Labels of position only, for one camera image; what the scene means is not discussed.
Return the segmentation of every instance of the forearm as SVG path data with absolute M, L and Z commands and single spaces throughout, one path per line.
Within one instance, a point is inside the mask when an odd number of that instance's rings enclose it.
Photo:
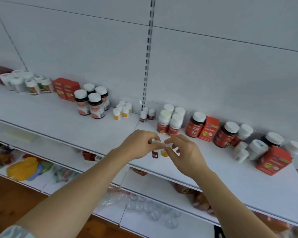
M 111 181 L 125 165 L 119 150 L 112 150 L 98 164 L 56 191 L 16 224 L 36 238 L 76 237 Z
M 277 237 L 226 187 L 216 173 L 207 169 L 194 180 L 214 209 L 226 237 Z

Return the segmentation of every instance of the hand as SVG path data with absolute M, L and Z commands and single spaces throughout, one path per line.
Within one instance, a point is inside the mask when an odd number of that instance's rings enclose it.
M 129 162 L 134 159 L 140 159 L 151 151 L 165 147 L 163 143 L 151 144 L 151 139 L 160 141 L 159 136 L 155 132 L 137 129 L 117 149 L 121 154 L 126 154 L 127 161 Z
M 207 172 L 209 170 L 199 147 L 186 136 L 172 136 L 165 140 L 165 144 L 173 144 L 172 148 L 178 147 L 177 153 L 180 153 L 180 156 L 170 147 L 165 147 L 165 151 L 178 170 L 184 175 L 195 179 L 201 175 L 201 172 Z

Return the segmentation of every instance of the white wall panel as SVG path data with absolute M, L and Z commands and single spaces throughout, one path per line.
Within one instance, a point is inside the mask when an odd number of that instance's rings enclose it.
M 18 53 L 0 23 L 0 65 L 13 69 L 25 69 Z
M 142 98 L 148 27 L 0 1 L 27 68 Z
M 154 27 L 147 101 L 298 141 L 298 52 Z
M 151 0 L 5 0 L 148 25 Z
M 156 0 L 154 25 L 298 50 L 298 0 Z

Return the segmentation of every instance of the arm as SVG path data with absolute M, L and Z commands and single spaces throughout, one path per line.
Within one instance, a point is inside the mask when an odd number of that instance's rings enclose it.
M 165 148 L 175 166 L 192 178 L 203 191 L 218 218 L 226 237 L 277 238 L 234 194 L 216 173 L 207 166 L 198 146 L 183 135 L 165 140 L 178 147 L 180 156 Z
M 164 147 L 149 144 L 154 132 L 136 130 L 99 163 L 56 191 L 23 218 L 19 225 L 35 238 L 76 237 L 116 174 L 131 160 Z

